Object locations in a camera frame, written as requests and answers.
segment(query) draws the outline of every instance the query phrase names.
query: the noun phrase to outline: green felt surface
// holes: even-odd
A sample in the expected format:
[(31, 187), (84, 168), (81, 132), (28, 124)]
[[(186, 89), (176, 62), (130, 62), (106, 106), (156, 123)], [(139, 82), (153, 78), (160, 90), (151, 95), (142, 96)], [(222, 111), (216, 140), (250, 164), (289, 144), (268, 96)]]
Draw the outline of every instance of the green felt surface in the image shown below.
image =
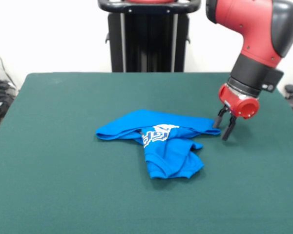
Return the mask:
[(278, 92), (228, 142), (196, 137), (205, 167), (189, 180), (151, 180), (142, 146), (94, 136), (138, 109), (214, 118), (227, 78), (29, 75), (0, 126), (0, 234), (293, 234), (293, 111)]

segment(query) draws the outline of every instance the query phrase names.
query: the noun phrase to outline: black cable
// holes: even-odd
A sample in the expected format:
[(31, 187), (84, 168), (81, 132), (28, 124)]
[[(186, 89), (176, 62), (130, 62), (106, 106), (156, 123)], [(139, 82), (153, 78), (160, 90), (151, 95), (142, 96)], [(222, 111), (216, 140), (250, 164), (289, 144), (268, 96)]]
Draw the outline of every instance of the black cable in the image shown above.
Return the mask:
[(13, 81), (12, 78), (9, 76), (9, 74), (6, 72), (5, 67), (4, 67), (4, 64), (3, 64), (3, 60), (2, 60), (1, 57), (0, 57), (0, 62), (1, 62), (1, 66), (2, 66), (2, 69), (3, 69), (4, 73), (5, 73), (6, 76), (9, 78), (9, 80), (11, 81), (11, 83), (16, 87), (14, 81)]
[(15, 99), (15, 89), (7, 80), (0, 80), (0, 120), (5, 116)]

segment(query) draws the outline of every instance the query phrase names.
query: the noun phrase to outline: blue t-shirt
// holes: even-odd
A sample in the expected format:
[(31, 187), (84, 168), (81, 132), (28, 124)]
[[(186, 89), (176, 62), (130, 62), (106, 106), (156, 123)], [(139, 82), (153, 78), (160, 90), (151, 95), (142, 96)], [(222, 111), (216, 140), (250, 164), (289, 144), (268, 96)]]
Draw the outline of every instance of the blue t-shirt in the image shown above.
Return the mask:
[(204, 164), (191, 151), (203, 145), (188, 138), (220, 134), (212, 125), (208, 118), (138, 110), (99, 128), (96, 136), (102, 140), (133, 139), (142, 144), (151, 178), (190, 178)]

